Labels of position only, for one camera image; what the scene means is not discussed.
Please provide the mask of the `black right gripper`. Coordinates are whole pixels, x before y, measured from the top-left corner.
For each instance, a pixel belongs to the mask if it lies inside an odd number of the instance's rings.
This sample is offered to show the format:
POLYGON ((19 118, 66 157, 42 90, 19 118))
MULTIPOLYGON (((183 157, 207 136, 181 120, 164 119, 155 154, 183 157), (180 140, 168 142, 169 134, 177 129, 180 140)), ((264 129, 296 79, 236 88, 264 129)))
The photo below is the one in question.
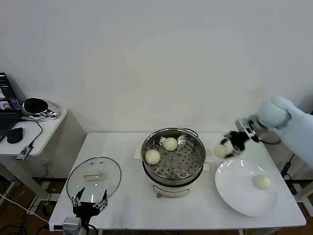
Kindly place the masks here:
POLYGON ((234 148, 230 153, 225 156, 225 158, 238 157, 239 155, 241 155, 241 151, 245 150, 245 143, 248 140, 250 140, 250 138, 246 134, 246 132, 229 132, 229 137, 225 137, 220 141, 220 144, 225 144, 230 141, 234 148))

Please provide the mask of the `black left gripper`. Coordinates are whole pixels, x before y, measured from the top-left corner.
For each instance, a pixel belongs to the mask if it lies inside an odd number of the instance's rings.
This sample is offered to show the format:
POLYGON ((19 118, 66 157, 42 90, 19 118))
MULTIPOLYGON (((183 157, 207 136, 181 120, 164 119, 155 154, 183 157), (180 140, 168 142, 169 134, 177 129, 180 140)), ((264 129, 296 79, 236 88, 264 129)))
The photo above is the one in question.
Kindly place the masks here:
POLYGON ((102 199, 98 203, 80 202, 85 188, 77 192, 76 196, 71 197, 73 213, 81 219, 82 224, 88 225, 94 216, 98 216, 108 205, 107 190, 105 190, 102 199))

